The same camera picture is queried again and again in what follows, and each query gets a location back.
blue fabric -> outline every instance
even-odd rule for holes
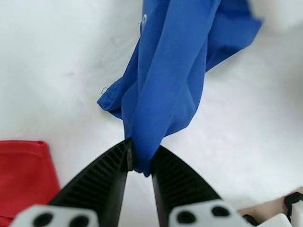
[[[199,106],[204,74],[253,41],[261,22],[245,0],[145,0],[141,37],[122,78],[98,104],[121,118],[138,166],[164,136],[188,126]]]

white backdrop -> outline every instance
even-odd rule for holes
[[[123,139],[96,104],[122,76],[141,1],[2,0],[0,140],[45,140],[64,186]],[[303,29],[261,31],[207,73],[190,126],[163,145],[236,209],[303,185]],[[130,173],[120,226],[158,226],[150,178]]]

blue shirt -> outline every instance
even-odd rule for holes
[[[141,37],[123,77],[98,100],[132,137],[138,172],[164,136],[188,126],[205,72],[250,45],[261,22],[245,0],[145,0]]]

white plastic part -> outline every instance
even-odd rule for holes
[[[258,227],[292,227],[285,214],[278,214],[258,225]]]
[[[92,210],[34,205],[19,213],[10,227],[35,227],[35,219],[45,213],[50,213],[53,216],[49,224],[45,225],[46,227],[70,227],[72,220],[80,216],[88,219],[86,227],[99,226],[97,214]]]
[[[229,213],[225,217],[216,217],[214,208],[226,209]],[[178,221],[182,212],[190,212],[196,218],[193,223],[183,224]],[[249,227],[250,225],[231,206],[222,200],[194,203],[176,207],[169,215],[169,227]]]
[[[291,223],[293,227],[303,227],[303,201],[292,205]]]
[[[256,17],[263,18],[265,27],[284,32],[303,22],[302,0],[249,0]]]

red cloth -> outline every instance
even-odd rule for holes
[[[44,141],[0,141],[0,227],[33,204],[47,204],[59,190]]]

